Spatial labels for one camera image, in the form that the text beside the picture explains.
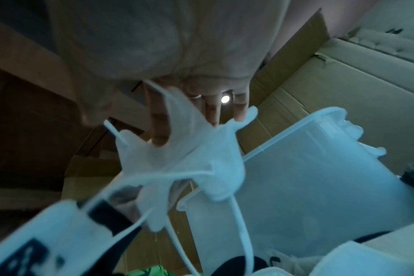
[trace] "ceiling light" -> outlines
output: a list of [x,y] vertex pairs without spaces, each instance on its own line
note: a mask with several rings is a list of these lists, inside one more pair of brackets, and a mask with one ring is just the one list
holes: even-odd
[[228,103],[230,101],[230,96],[228,96],[228,95],[224,95],[223,97],[222,97],[222,99],[221,99],[221,102],[223,103],[223,104],[226,104],[226,103]]

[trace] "light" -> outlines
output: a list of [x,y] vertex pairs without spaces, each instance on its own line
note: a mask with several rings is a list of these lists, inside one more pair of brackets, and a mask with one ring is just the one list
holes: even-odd
[[222,97],[222,99],[221,99],[221,102],[223,103],[223,104],[226,104],[226,103],[228,103],[230,101],[230,96],[228,96],[228,95],[224,95],[223,97]]

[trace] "green object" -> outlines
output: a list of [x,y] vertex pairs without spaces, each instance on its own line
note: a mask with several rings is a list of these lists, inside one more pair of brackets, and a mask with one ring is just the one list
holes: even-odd
[[173,272],[167,272],[162,265],[152,266],[147,269],[137,269],[130,271],[126,276],[174,276]]

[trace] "translucent plastic container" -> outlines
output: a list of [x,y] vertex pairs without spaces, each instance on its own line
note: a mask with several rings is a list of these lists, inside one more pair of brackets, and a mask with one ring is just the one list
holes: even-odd
[[[236,199],[255,256],[269,249],[315,256],[356,238],[414,222],[414,190],[357,142],[363,130],[337,107],[319,110],[244,156],[246,179]],[[195,190],[185,211],[204,275],[243,251],[231,211]]]

